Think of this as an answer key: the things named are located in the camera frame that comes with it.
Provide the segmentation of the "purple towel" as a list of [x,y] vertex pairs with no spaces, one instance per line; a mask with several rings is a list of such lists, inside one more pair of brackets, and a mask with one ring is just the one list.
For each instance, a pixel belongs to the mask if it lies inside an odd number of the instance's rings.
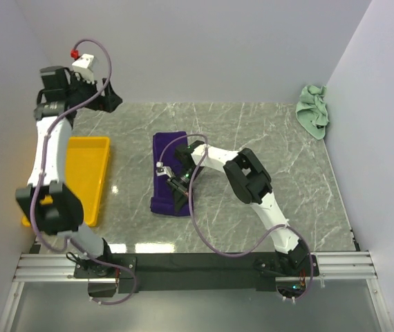
[[150,210],[154,214],[163,216],[185,217],[190,216],[188,198],[178,192],[178,198],[183,198],[184,203],[178,210],[175,204],[173,188],[167,180],[170,175],[179,175],[183,170],[180,161],[174,156],[177,146],[187,145],[185,131],[158,132],[153,135],[153,196],[151,197]]

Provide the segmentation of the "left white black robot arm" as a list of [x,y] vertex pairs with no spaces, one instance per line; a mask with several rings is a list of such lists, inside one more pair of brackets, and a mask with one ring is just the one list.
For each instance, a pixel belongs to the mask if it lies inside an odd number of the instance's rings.
[[65,66],[43,68],[40,76],[44,87],[33,111],[37,128],[34,165],[15,199],[43,246],[63,253],[72,244],[79,251],[80,266],[90,266],[105,278],[113,273],[115,261],[106,240],[86,224],[82,203],[66,184],[66,156],[77,111],[111,113],[122,99],[114,92],[110,77],[98,87]]

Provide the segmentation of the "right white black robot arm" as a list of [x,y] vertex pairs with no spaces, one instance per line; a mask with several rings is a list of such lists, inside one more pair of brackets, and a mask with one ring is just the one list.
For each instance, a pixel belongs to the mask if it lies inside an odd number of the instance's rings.
[[251,149],[230,151],[197,140],[190,145],[177,146],[174,155],[183,170],[176,174],[159,160],[156,175],[167,177],[175,210],[188,204],[193,174],[197,174],[202,167],[219,171],[226,175],[237,199],[250,206],[265,228],[272,230],[270,237],[276,252],[276,273],[297,276],[310,267],[308,246],[290,230],[288,219],[276,201],[271,177]]

